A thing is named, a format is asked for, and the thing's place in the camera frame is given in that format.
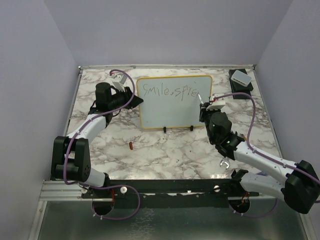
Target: metal frame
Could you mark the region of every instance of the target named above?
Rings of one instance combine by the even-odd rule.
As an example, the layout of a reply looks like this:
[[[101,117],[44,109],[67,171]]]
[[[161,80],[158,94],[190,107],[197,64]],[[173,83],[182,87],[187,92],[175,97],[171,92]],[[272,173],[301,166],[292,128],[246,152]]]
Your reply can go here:
[[[275,140],[276,147],[278,149],[280,157],[282,157],[281,148],[278,142],[277,134],[275,132],[272,120],[270,118],[270,114],[268,112],[268,108],[265,105],[265,99],[260,89],[259,81],[256,74],[256,66],[253,64],[249,65],[171,65],[171,64],[123,64],[123,65],[97,65],[97,66],[79,66],[79,75],[76,83],[76,88],[73,94],[72,103],[68,113],[67,123],[64,128],[64,135],[67,134],[68,126],[70,123],[71,115],[73,112],[73,108],[75,105],[80,81],[82,78],[83,70],[88,69],[109,69],[109,68],[126,68],[126,69],[139,69],[139,68],[153,68],[153,69],[167,69],[167,68],[176,68],[176,69],[184,69],[184,68],[212,68],[212,69],[251,69],[253,70],[253,74],[256,80],[256,83],[259,88],[259,92],[261,95],[261,99],[269,119],[269,123],[271,126],[271,130],[273,133],[273,137]],[[92,201],[92,199],[83,199],[81,198],[82,189],[79,185],[65,185],[63,181],[44,181],[41,189],[41,194],[39,197],[39,202],[37,206],[37,210],[34,216],[33,224],[31,227],[30,235],[28,240],[36,240],[39,237],[41,225],[43,222],[45,210],[47,207],[48,201]],[[112,201],[110,198],[95,198],[95,201]],[[316,233],[314,227],[312,225],[311,218],[309,214],[300,214],[301,221],[307,235],[308,240],[317,240]]]

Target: wall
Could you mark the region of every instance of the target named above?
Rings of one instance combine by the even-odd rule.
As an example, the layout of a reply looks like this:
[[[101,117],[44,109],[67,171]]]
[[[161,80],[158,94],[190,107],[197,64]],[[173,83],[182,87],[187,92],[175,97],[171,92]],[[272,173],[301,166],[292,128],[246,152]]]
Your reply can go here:
[[[292,0],[45,0],[78,65],[256,64]]]
[[[257,65],[257,78],[285,158],[320,176],[320,1],[294,0]],[[320,239],[320,204],[310,212]]]
[[[42,0],[2,0],[0,33],[0,236],[25,240],[78,68]]]

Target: white knob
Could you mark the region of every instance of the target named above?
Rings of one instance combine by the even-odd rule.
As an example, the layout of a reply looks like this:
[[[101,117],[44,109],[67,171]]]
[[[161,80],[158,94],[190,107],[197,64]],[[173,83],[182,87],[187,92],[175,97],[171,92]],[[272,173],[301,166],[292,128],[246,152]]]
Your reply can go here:
[[[122,194],[125,194],[125,193],[127,192],[127,188],[126,188],[125,186],[121,187],[121,188],[120,188],[120,192],[121,192]]]

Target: marble surface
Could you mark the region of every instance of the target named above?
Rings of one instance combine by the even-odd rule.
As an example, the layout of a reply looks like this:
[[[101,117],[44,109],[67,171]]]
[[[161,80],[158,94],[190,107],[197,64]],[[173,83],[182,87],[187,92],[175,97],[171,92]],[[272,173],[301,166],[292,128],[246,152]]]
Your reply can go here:
[[[141,77],[163,77],[184,75],[211,75],[212,93],[230,93],[229,74],[226,69],[149,69],[132,67],[126,71],[136,82]],[[90,106],[95,100],[95,86],[109,82],[110,69],[87,69],[83,71],[68,133],[74,131],[86,119]],[[257,107],[250,142],[256,147],[279,156],[269,119],[252,70],[254,90],[251,92]],[[232,122],[232,130],[247,134],[253,107],[249,100],[226,98],[222,109]],[[210,179],[229,178],[232,171],[246,169],[257,173],[259,170],[230,160],[230,168],[220,167],[222,156],[209,144],[204,127],[188,129],[143,130],[140,126],[139,108],[122,110],[111,124],[102,131],[90,145],[92,167],[108,173],[112,179]]]

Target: purple cable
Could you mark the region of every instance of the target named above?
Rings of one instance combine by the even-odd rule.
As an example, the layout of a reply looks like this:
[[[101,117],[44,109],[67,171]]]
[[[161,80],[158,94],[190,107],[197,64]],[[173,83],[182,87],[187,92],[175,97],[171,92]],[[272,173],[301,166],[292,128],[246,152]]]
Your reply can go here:
[[[276,198],[275,204],[274,204],[273,208],[272,208],[269,212],[264,213],[264,214],[259,215],[259,216],[249,215],[249,214],[245,214],[245,213],[241,214],[240,212],[237,212],[236,210],[234,210],[233,207],[232,207],[230,204],[229,204],[229,208],[230,208],[235,214],[240,215],[241,217],[246,217],[246,218],[251,218],[251,219],[258,219],[258,218],[264,218],[264,217],[266,217],[266,216],[269,216],[269,215],[273,214],[273,213],[276,211],[276,209],[277,209],[277,207],[278,207],[278,204],[279,204],[279,199]]]
[[[132,101],[132,99],[133,99],[134,96],[135,96],[136,87],[135,87],[135,83],[134,83],[133,79],[132,79],[125,71],[122,71],[122,70],[119,70],[119,69],[112,69],[112,70],[110,71],[110,73],[109,73],[110,76],[112,75],[112,72],[120,72],[120,73],[126,75],[126,76],[130,79],[130,81],[131,81],[131,83],[132,83],[132,96],[131,96],[131,98],[128,100],[128,102],[127,102],[125,105],[123,105],[123,106],[121,106],[121,107],[118,107],[117,109],[114,109],[114,110],[111,110],[111,111],[106,111],[106,112],[100,113],[100,114],[98,114],[98,115],[95,115],[94,117],[91,118],[91,120],[95,120],[95,119],[97,119],[97,118],[99,118],[99,117],[102,117],[102,116],[107,115],[107,114],[111,114],[111,113],[113,113],[113,112],[116,112],[116,111],[119,111],[119,110],[125,108],[126,106],[128,106],[128,105],[130,104],[130,102]],[[82,125],[82,127],[79,128],[78,133],[81,133],[81,132],[84,130],[84,128],[91,122],[91,120],[86,121],[86,122]],[[71,151],[72,143],[74,142],[74,140],[75,140],[76,137],[78,136],[78,133],[76,132],[76,133],[73,135],[73,137],[71,138],[71,140],[70,140],[70,142],[69,142],[69,145],[68,145],[68,147],[67,147],[67,149],[66,149],[66,153],[65,153],[64,165],[63,165],[63,181],[64,181],[64,183],[65,183],[66,185],[72,185],[72,184],[78,183],[77,181],[68,182],[68,180],[67,180],[67,165],[68,165],[69,154],[70,154],[70,151]],[[119,217],[119,218],[102,216],[102,218],[104,218],[104,219],[110,219],[110,220],[125,220],[125,219],[131,218],[133,215],[135,215],[135,214],[138,212],[139,208],[140,208],[140,196],[139,196],[139,193],[138,193],[138,191],[137,191],[134,187],[132,187],[132,186],[128,186],[128,185],[115,185],[115,186],[107,186],[107,187],[98,187],[98,186],[90,186],[90,187],[93,188],[93,189],[100,189],[100,190],[107,190],[107,189],[114,189],[114,188],[126,187],[126,188],[132,189],[132,190],[136,193],[136,195],[137,195],[137,197],[138,197],[138,205],[137,205],[135,211],[134,211],[132,214],[130,214],[129,216]]]
[[[248,130],[248,134],[247,134],[247,136],[246,136],[246,143],[248,144],[248,147],[249,147],[252,151],[254,151],[254,153],[257,153],[258,155],[260,155],[260,156],[262,156],[262,157],[264,157],[264,158],[266,158],[266,159],[268,159],[268,160],[270,160],[270,161],[272,161],[272,162],[274,162],[274,163],[276,163],[276,164],[284,165],[281,161],[278,161],[278,160],[276,160],[276,159],[274,159],[274,158],[272,158],[272,157],[270,157],[270,156],[267,156],[267,155],[263,154],[262,152],[259,152],[259,151],[255,150],[255,149],[251,146],[251,144],[250,144],[250,142],[249,142],[251,130],[252,130],[252,127],[254,126],[254,121],[255,121],[255,116],[256,116],[256,104],[255,104],[254,99],[253,99],[249,94],[244,93],[244,92],[235,92],[235,93],[229,93],[229,94],[226,94],[226,95],[223,95],[223,96],[214,97],[213,100],[221,99],[221,98],[225,98],[225,97],[229,97],[229,96],[235,96],[235,95],[243,95],[243,96],[248,97],[248,98],[251,100],[252,105],[253,105],[252,120],[251,120],[251,123],[250,123],[250,127],[249,127],[249,130]],[[290,165],[284,165],[284,167],[285,167],[285,168],[292,169],[292,170],[295,170],[295,171],[297,171],[297,172],[299,172],[299,173],[302,173],[303,175],[307,176],[308,178],[310,178],[310,179],[312,179],[313,181],[315,181],[318,185],[320,185],[320,180],[316,179],[314,176],[310,175],[309,173],[307,173],[307,172],[305,172],[305,171],[303,171],[303,170],[301,170],[301,169],[299,169],[299,168],[296,168],[296,167],[294,167],[294,166],[290,166]]]
[[[138,212],[138,210],[139,210],[139,208],[140,208],[140,202],[141,202],[141,200],[140,200],[140,195],[139,195],[138,191],[137,191],[134,187],[129,186],[129,185],[115,185],[115,186],[106,186],[106,187],[91,186],[91,188],[93,188],[93,189],[100,189],[100,190],[107,190],[107,189],[114,189],[114,188],[121,188],[121,187],[130,188],[130,189],[132,189],[132,190],[136,193],[136,195],[137,195],[137,197],[138,197],[138,205],[137,205],[135,211],[134,211],[133,213],[131,213],[130,215],[128,215],[128,216],[123,216],[123,217],[110,217],[110,216],[104,216],[104,215],[99,215],[99,214],[97,214],[96,211],[95,211],[94,206],[92,205],[92,211],[94,212],[94,214],[95,214],[96,216],[98,216],[98,217],[100,217],[100,218],[103,218],[103,219],[108,219],[108,220],[126,220],[126,219],[131,218],[132,216],[134,216],[134,215]]]

